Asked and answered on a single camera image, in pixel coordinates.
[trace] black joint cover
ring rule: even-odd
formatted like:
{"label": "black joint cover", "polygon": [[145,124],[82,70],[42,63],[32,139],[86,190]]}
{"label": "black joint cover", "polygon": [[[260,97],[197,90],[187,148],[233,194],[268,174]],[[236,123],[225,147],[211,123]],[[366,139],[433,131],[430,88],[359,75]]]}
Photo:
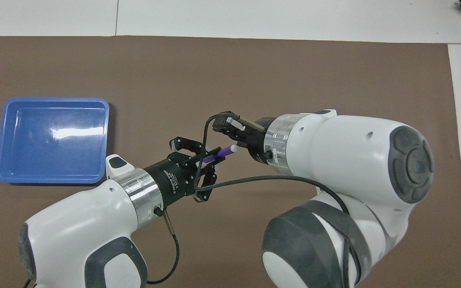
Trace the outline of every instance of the black joint cover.
{"label": "black joint cover", "polygon": [[295,207],[271,219],[264,233],[262,253],[286,261],[311,288],[344,288],[341,267],[331,238],[305,207]]}
{"label": "black joint cover", "polygon": [[433,182],[434,162],[428,141],[419,131],[400,126],[390,134],[389,177],[406,203],[421,201]]}

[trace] green light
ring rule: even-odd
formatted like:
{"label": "green light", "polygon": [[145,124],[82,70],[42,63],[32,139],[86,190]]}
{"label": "green light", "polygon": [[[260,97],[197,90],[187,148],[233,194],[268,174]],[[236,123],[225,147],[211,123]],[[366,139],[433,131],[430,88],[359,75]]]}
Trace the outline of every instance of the green light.
{"label": "green light", "polygon": [[275,164],[271,164],[271,163],[268,163],[268,165],[275,166],[275,167],[280,167],[280,168],[285,168],[285,169],[289,169],[289,167],[285,167],[285,166],[282,166],[282,165],[275,165]]}

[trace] tray rim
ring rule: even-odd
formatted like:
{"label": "tray rim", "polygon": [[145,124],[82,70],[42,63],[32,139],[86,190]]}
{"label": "tray rim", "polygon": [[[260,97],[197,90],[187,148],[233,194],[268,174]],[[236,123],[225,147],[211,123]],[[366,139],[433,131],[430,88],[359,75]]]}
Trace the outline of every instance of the tray rim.
{"label": "tray rim", "polygon": [[103,127],[103,144],[101,149],[100,170],[99,174],[95,177],[79,177],[78,175],[50,178],[36,178],[36,177],[15,177],[3,176],[0,173],[0,182],[11,184],[95,184],[99,182],[104,176],[106,171],[106,149],[108,146],[108,120],[110,113],[110,105],[103,98],[98,97],[14,97],[6,101],[2,109],[1,123],[0,123],[0,166],[3,157],[3,135],[5,131],[6,116],[9,106],[15,102],[100,102],[104,106],[104,127]]}

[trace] silver metal ring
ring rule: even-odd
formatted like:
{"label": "silver metal ring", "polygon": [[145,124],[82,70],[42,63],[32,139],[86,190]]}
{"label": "silver metal ring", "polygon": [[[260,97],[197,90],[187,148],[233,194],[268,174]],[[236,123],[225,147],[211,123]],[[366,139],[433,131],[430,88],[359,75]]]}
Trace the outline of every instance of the silver metal ring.
{"label": "silver metal ring", "polygon": [[271,151],[272,159],[268,164],[284,175],[293,175],[286,158],[287,140],[293,126],[307,114],[284,114],[277,117],[268,127],[264,136],[264,152]]}
{"label": "silver metal ring", "polygon": [[138,228],[144,226],[156,217],[154,208],[163,210],[163,198],[159,186],[152,176],[142,168],[112,178],[128,194],[136,211]]}

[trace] screw hole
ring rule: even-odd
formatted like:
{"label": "screw hole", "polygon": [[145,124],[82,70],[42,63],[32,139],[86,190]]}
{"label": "screw hole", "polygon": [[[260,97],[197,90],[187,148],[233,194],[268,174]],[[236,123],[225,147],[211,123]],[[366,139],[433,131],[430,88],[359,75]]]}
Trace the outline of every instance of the screw hole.
{"label": "screw hole", "polygon": [[364,141],[368,141],[369,139],[371,139],[371,137],[373,137],[373,131],[371,131],[370,133],[367,133],[364,136]]}

